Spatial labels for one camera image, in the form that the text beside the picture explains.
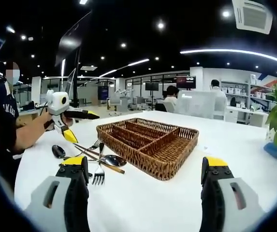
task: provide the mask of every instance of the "person in white shirt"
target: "person in white shirt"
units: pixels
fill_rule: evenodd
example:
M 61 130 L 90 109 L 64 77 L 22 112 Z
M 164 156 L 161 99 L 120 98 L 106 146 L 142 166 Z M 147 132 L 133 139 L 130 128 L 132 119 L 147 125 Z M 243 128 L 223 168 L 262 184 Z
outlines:
M 171 102 L 175 107 L 177 103 L 177 94 L 179 92 L 179 89 L 177 89 L 175 86 L 168 86 L 166 92 L 167 96 L 164 99 L 164 102 Z
M 215 102 L 215 119 L 217 116 L 223 117 L 227 98 L 224 92 L 219 88 L 220 83 L 218 80 L 211 81 L 211 91 L 216 93 L 216 102 Z

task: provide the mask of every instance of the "ceiling light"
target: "ceiling light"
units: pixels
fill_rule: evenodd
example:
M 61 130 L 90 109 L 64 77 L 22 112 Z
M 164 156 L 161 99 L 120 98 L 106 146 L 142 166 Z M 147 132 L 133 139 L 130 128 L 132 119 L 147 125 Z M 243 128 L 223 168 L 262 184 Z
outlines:
M 80 5 L 85 5 L 87 3 L 88 0 L 80 0 L 79 4 Z
M 134 63 L 128 64 L 128 66 L 133 66 L 135 64 L 140 64 L 140 63 L 144 63 L 144 62 L 147 62 L 147 61 L 149 61 L 149 59 L 143 59 L 143 60 L 140 60 L 138 62 L 134 62 Z
M 62 65 L 61 65 L 61 76 L 64 76 L 65 60 L 66 60 L 66 59 L 63 59 L 63 60 L 62 60 Z
M 222 13 L 222 15 L 223 15 L 223 17 L 229 17 L 231 14 L 230 14 L 230 12 L 228 12 L 228 11 L 223 11 L 223 13 Z
M 106 75 L 108 75 L 108 74 L 110 74 L 110 73 L 113 73 L 113 72 L 115 72 L 115 71 L 117 71 L 117 69 L 114 69 L 114 70 L 111 70 L 111 71 L 109 71 L 109 72 L 107 72 L 107 73 L 104 73 L 104 74 L 100 75 L 99 77 L 106 76 Z
M 258 52 L 250 52 L 250 51 L 235 50 L 235 49 L 199 49 L 199 50 L 181 51 L 180 54 L 203 53 L 203 52 L 237 52 L 237 53 L 244 53 L 244 54 L 250 54 L 250 55 L 265 57 L 265 58 L 277 61 L 276 57 L 272 57 L 272 56 L 265 55 L 265 54 L 258 53 Z
M 165 28 L 165 24 L 163 22 L 159 22 L 157 26 L 160 30 L 163 30 Z
M 10 33 L 15 33 L 15 30 L 11 26 L 7 26 L 6 30 L 9 31 Z

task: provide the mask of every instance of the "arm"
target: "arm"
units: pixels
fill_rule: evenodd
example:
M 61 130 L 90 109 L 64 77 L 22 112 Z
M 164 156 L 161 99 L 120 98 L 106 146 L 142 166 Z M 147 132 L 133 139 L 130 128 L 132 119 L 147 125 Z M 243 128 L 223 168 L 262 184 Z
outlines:
M 14 150 L 24 150 L 35 144 L 35 142 L 46 131 L 44 124 L 51 120 L 51 115 L 44 112 L 41 116 L 37 117 L 29 124 L 16 130 L 16 142 Z

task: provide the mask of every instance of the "ceiling air conditioner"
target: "ceiling air conditioner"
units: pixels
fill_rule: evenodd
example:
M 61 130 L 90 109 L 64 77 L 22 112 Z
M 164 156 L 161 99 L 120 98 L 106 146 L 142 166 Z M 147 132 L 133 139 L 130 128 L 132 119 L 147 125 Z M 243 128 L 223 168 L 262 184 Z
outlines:
M 237 29 L 269 34 L 273 15 L 262 4 L 248 0 L 232 0 Z

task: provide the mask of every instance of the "black ceiling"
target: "black ceiling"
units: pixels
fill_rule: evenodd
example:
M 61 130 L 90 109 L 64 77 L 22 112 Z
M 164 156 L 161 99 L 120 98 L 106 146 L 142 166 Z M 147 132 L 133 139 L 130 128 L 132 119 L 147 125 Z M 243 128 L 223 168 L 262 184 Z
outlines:
M 0 13 L 0 20 L 4 26 L 11 25 L 15 34 L 6 34 L 7 43 L 0 52 L 0 64 L 16 61 L 24 74 L 20 80 L 25 83 L 30 82 L 32 76 L 60 75 L 60 66 L 54 67 L 59 40 L 90 10 L 92 19 L 82 44 L 80 65 L 98 68 L 88 73 L 79 71 L 79 75 L 99 76 L 145 58 L 150 61 L 126 67 L 107 77 L 189 70 L 197 66 L 197 62 L 207 68 L 242 69 L 271 75 L 276 75 L 277 71 L 277 62 L 257 56 L 179 53 L 190 49 L 228 48 L 277 57 L 277 19 L 274 17 L 269 35 L 238 30 L 233 16 L 224 19 L 221 15 L 224 9 L 233 12 L 231 0 L 89 0 L 86 5 L 80 5 L 79 0 L 39 0 L 5 6 L 8 9 L 5 7 Z M 163 31 L 157 28 L 159 20 L 165 23 Z M 34 40 L 22 41 L 22 34 Z M 127 47 L 121 48 L 121 43 L 126 43 Z M 68 58 L 65 75 L 71 72 L 74 57 L 75 54 L 71 54 Z

